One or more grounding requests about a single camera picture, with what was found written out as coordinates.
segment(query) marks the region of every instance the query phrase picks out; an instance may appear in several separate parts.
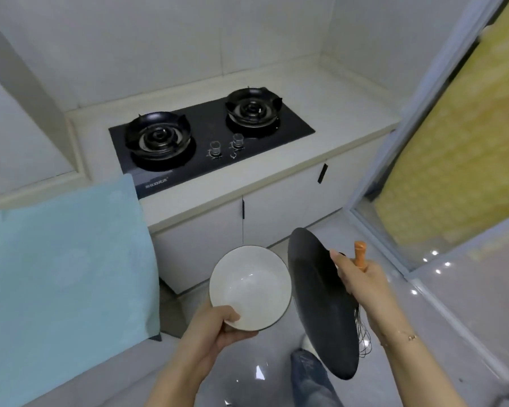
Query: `left hand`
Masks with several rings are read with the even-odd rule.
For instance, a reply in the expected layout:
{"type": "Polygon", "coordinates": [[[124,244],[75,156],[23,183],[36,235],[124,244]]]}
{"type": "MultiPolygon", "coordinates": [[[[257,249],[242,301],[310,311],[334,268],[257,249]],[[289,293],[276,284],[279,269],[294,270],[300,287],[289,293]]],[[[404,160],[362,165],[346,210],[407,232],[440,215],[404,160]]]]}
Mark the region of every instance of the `left hand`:
{"type": "Polygon", "coordinates": [[[224,323],[225,320],[238,321],[239,318],[240,315],[231,306],[211,307],[208,297],[183,334],[174,362],[182,365],[193,379],[201,383],[222,349],[258,334],[235,330],[224,323]]]}

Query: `gas stove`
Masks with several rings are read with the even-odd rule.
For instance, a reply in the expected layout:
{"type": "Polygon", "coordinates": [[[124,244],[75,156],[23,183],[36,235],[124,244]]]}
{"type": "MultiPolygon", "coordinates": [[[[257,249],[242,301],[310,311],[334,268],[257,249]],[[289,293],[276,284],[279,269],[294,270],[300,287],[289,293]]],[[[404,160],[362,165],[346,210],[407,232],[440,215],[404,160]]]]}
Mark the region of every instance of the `gas stove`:
{"type": "Polygon", "coordinates": [[[138,198],[238,163],[315,132],[270,90],[244,88],[173,112],[111,127],[123,173],[138,198]]]}

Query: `light blue cushion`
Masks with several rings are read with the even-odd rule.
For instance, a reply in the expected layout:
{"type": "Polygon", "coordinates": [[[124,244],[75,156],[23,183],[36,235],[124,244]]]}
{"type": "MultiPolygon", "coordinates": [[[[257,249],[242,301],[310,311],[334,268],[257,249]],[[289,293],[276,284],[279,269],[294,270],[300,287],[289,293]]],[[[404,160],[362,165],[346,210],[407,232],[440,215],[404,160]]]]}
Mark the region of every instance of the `light blue cushion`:
{"type": "Polygon", "coordinates": [[[158,292],[131,176],[0,211],[0,407],[158,334],[158,292]]]}

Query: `stove knob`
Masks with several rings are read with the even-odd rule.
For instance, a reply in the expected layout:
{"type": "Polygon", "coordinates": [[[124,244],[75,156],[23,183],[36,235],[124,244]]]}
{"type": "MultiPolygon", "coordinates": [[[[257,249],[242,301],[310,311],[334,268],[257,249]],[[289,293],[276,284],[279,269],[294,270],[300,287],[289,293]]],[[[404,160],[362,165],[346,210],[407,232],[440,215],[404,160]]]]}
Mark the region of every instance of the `stove knob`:
{"type": "Polygon", "coordinates": [[[221,155],[220,143],[218,141],[210,142],[210,156],[218,157],[221,155]]]}
{"type": "Polygon", "coordinates": [[[234,134],[232,136],[232,147],[238,150],[243,148],[243,134],[234,134]]]}

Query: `bowl rim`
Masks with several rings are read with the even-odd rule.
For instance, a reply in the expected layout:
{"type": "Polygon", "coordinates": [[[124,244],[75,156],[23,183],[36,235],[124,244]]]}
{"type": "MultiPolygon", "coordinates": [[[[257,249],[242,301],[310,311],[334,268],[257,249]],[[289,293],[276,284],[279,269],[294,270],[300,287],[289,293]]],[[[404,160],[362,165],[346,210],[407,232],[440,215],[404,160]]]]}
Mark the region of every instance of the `bowl rim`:
{"type": "Polygon", "coordinates": [[[220,259],[219,261],[217,261],[217,263],[215,264],[215,266],[213,266],[213,270],[211,271],[211,276],[210,276],[210,282],[209,282],[209,285],[208,285],[208,289],[207,289],[207,294],[209,295],[210,297],[210,304],[211,304],[211,307],[214,307],[213,306],[213,302],[211,301],[211,279],[213,278],[213,273],[215,273],[215,268],[217,267],[218,263],[220,263],[220,260],[222,260],[224,258],[224,256],[228,255],[229,253],[231,253],[232,251],[234,250],[237,250],[238,248],[242,248],[242,247],[259,247],[259,248],[263,248],[264,250],[267,250],[269,252],[271,252],[272,254],[274,254],[279,260],[281,260],[281,262],[284,264],[285,268],[286,268],[286,273],[288,274],[289,276],[289,280],[290,280],[290,297],[289,297],[289,302],[288,304],[286,305],[286,308],[285,310],[283,311],[283,314],[281,314],[279,316],[279,318],[277,320],[275,320],[272,324],[270,324],[269,326],[266,326],[264,328],[260,328],[260,329],[246,329],[246,328],[237,328],[236,326],[232,326],[228,321],[224,321],[227,325],[229,325],[230,327],[232,328],[235,328],[236,330],[240,330],[240,331],[246,331],[246,332],[261,332],[267,328],[270,328],[271,326],[273,326],[274,324],[276,324],[280,319],[283,318],[283,316],[285,315],[285,313],[288,311],[289,307],[290,307],[290,303],[292,302],[292,277],[290,276],[290,271],[288,269],[288,266],[286,265],[285,261],[279,256],[279,254],[277,254],[276,252],[274,251],[271,251],[269,248],[267,247],[262,247],[262,246],[258,246],[256,244],[246,244],[246,245],[243,245],[243,246],[239,246],[239,247],[235,247],[233,249],[231,249],[230,251],[227,251],[220,259]]]}

